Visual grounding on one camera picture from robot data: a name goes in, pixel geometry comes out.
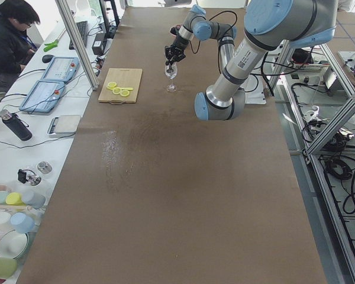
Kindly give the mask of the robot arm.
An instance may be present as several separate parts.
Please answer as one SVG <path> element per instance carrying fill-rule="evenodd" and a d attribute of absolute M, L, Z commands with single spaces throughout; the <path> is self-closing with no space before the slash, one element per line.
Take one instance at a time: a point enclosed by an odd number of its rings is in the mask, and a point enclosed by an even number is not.
<path fill-rule="evenodd" d="M 215 39 L 222 52 L 222 71 L 217 81 L 195 97 L 195 114 L 200 120 L 231 120 L 245 104 L 241 88 L 252 70 L 268 51 L 283 40 L 293 48 L 324 44 L 334 37 L 337 1 L 251 1 L 244 16 L 244 38 L 234 47 L 236 29 L 205 18 L 206 12 L 194 5 L 177 31 L 171 46 L 164 48 L 165 74 L 177 74 L 177 62 L 185 58 L 185 48 L 196 37 Z"/>

